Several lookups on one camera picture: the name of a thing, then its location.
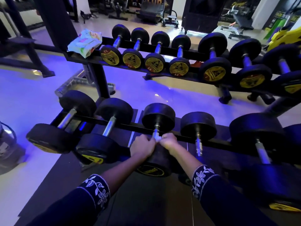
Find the gym floor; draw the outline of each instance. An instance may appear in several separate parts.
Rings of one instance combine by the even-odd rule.
[[[107,37],[111,37],[111,30],[118,23],[124,24],[130,31],[136,27],[143,27],[149,32],[150,37],[156,31],[165,31],[172,40],[178,34],[184,33],[181,32],[181,27],[174,29],[173,27],[163,28],[160,24],[157,26],[142,24],[140,20],[132,18],[131,15],[129,17],[129,21],[121,21],[99,15],[97,19],[87,20],[86,24],[83,24],[81,21],[80,23],[74,23],[74,26],[78,33],[84,28],[88,28],[96,32],[102,32],[103,36]],[[261,32],[257,34],[254,34],[254,32],[249,33],[253,33],[250,36],[259,40],[263,38],[263,33]],[[195,49],[202,38],[201,34],[188,32],[187,35],[191,38],[192,48]],[[32,36],[37,40],[37,43],[53,45],[45,28],[33,31]],[[228,39],[228,49],[231,49],[236,42],[238,40]],[[80,173],[78,162],[71,154],[60,157],[58,154],[46,153],[26,140],[25,135],[35,124],[49,124],[61,111],[54,91],[82,69],[81,64],[67,62],[62,55],[50,54],[44,51],[38,51],[38,53],[42,62],[55,72],[55,77],[43,79],[36,70],[22,70],[0,66],[0,82],[2,83],[0,87],[0,93],[2,94],[0,98],[0,104],[2,105],[0,121],[13,128],[17,134],[18,143],[26,149],[28,156],[25,163],[18,165],[6,174],[0,175],[0,219],[3,226],[13,226],[16,222],[16,225],[25,225],[31,217],[37,214],[36,209],[33,209],[33,206],[37,205],[36,201],[39,202],[40,200],[38,206],[45,209],[53,201],[75,188],[90,172],[91,174],[101,173],[107,168],[106,165],[100,165],[94,167],[91,171]],[[23,52],[14,54],[11,57],[28,60],[28,57]],[[165,58],[167,60],[172,59],[172,57],[168,56],[165,56]],[[238,70],[238,68],[233,68],[234,73]],[[145,73],[108,66],[104,66],[104,71],[106,72],[107,81],[116,85],[116,93],[112,97],[120,98],[136,109],[136,122],[139,121],[141,111],[148,104],[154,102],[170,105],[175,110],[178,118],[193,111],[210,113],[215,118],[216,124],[221,126],[229,126],[233,119],[244,114],[261,112],[266,107],[261,98],[257,102],[250,102],[246,98],[248,93],[240,92],[231,92],[233,99],[229,104],[221,104],[218,101],[218,89],[213,85],[167,77],[145,81],[142,78]],[[77,90],[83,91],[94,100],[98,97],[95,88],[80,87]],[[279,117],[283,127],[301,123],[300,108],[301,106],[296,106]],[[127,145],[131,142],[131,139],[128,133],[124,133],[124,136],[127,136],[123,140],[124,144]],[[205,149],[205,152],[207,151],[216,152],[215,149],[208,148]],[[238,158],[236,154],[229,152],[224,154],[224,158],[223,155],[219,156],[219,160],[223,164],[226,163],[228,167],[233,166],[233,168],[237,168]],[[245,162],[249,164],[254,163],[256,160],[253,157],[245,158]],[[134,175],[120,190],[121,193],[124,193],[123,198],[128,196],[125,198],[127,203],[129,203],[129,197],[131,196],[128,190],[145,189],[146,183],[151,183],[152,187],[156,189],[148,189],[148,193],[138,196],[138,198],[144,198],[144,201],[139,202],[141,205],[133,201],[133,206],[131,206],[131,208],[138,208],[134,205],[137,204],[139,208],[145,206],[144,209],[140,210],[140,212],[132,211],[121,214],[124,209],[129,207],[124,206],[123,208],[125,201],[116,201],[114,203],[115,206],[118,205],[118,208],[116,207],[118,211],[115,211],[116,216],[114,217],[113,212],[111,215],[111,212],[107,211],[102,218],[104,221],[102,223],[98,222],[96,225],[133,225],[134,222],[138,225],[213,225],[199,203],[191,199],[189,187],[179,183],[175,175],[166,179]],[[43,202],[45,197],[47,197],[48,202]],[[146,200],[156,198],[158,198],[158,202]],[[146,214],[149,209],[156,208],[162,211],[157,217],[151,213]],[[301,220],[300,215],[296,214],[279,213],[271,210],[263,211],[279,225],[297,225],[297,222],[299,223]],[[130,219],[129,214],[132,214],[131,220],[127,221],[126,219]],[[144,221],[141,218],[142,216],[148,216],[146,217],[147,219],[156,218],[158,220],[156,224],[152,224],[155,221]],[[114,218],[119,218],[119,221],[109,220]]]

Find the wet wipes packet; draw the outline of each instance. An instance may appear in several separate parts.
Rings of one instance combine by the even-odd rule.
[[[68,51],[73,51],[81,54],[84,58],[91,53],[102,43],[101,32],[93,32],[84,29],[79,37],[68,45]]]

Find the black sleeve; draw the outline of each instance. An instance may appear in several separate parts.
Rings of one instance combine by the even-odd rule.
[[[91,175],[27,226],[93,226],[109,199],[110,190],[106,181],[99,175]]]
[[[216,226],[276,226],[244,195],[206,165],[195,170],[192,193]]]

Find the human hand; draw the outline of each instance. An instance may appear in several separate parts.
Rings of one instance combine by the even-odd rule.
[[[131,156],[138,155],[139,157],[142,157],[143,160],[145,160],[147,157],[152,155],[155,146],[155,138],[148,140],[147,136],[142,134],[141,136],[136,137],[134,142],[132,143],[130,147]]]
[[[179,145],[177,137],[172,133],[165,133],[159,143],[166,148],[172,156],[174,156],[175,150]]]

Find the white floral embroidery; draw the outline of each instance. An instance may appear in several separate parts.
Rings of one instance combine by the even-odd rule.
[[[85,183],[87,184],[86,187],[96,185],[95,196],[98,196],[100,198],[97,204],[100,205],[100,207],[103,209],[104,204],[107,202],[107,197],[109,196],[109,193],[106,193],[105,189],[100,191],[100,188],[104,188],[104,186],[100,182],[95,182],[94,180],[92,180],[93,178],[96,178],[96,176],[85,180]]]
[[[204,166],[203,168],[204,170],[203,171],[200,171],[199,173],[196,172],[195,175],[196,177],[194,178],[194,186],[192,186],[192,193],[193,195],[196,197],[196,198],[199,198],[199,195],[200,195],[200,191],[199,191],[199,188],[201,186],[201,183],[205,182],[204,178],[206,177],[205,173],[213,173],[214,174],[214,171],[211,169],[211,168],[206,168]]]

